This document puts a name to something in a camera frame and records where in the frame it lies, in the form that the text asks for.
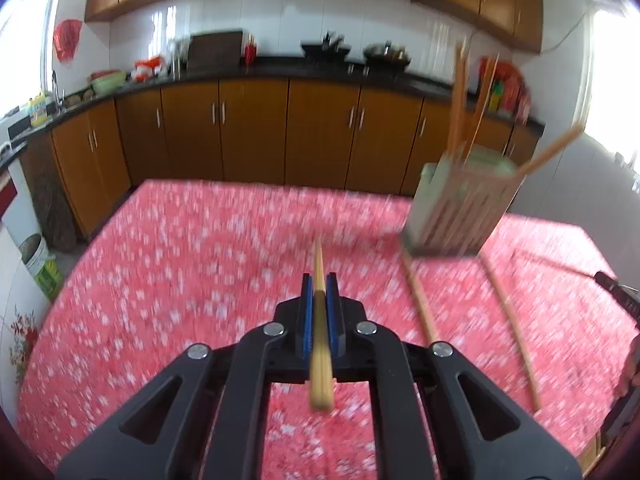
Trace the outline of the person's right hand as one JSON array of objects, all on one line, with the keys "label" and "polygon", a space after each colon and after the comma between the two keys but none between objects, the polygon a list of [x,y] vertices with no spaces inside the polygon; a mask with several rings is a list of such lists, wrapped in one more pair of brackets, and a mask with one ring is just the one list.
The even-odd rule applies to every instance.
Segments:
[{"label": "person's right hand", "polygon": [[636,361],[636,352],[639,348],[640,336],[637,335],[631,341],[629,352],[622,371],[620,372],[620,380],[616,386],[615,392],[618,398],[626,396],[630,388],[637,388],[639,385],[639,371]]}]

